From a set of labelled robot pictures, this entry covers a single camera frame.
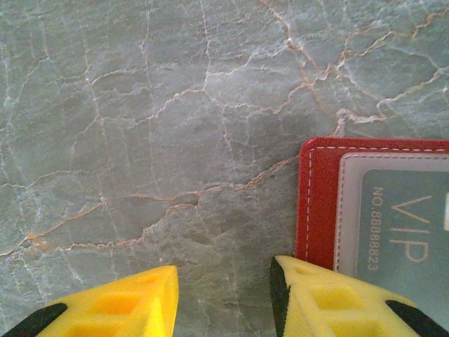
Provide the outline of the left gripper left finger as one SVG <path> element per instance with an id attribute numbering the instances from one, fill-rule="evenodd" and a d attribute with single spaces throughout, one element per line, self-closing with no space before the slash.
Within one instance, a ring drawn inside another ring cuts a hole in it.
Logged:
<path id="1" fill-rule="evenodd" d="M 177 268 L 164 265 L 59 298 L 6 336 L 172 336 Z"/>

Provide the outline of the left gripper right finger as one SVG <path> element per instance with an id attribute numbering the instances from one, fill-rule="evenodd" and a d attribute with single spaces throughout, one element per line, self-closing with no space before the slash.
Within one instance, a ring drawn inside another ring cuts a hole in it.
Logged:
<path id="1" fill-rule="evenodd" d="M 447 336 L 409 299 L 292 256 L 274 256 L 269 288 L 277 336 Z"/>

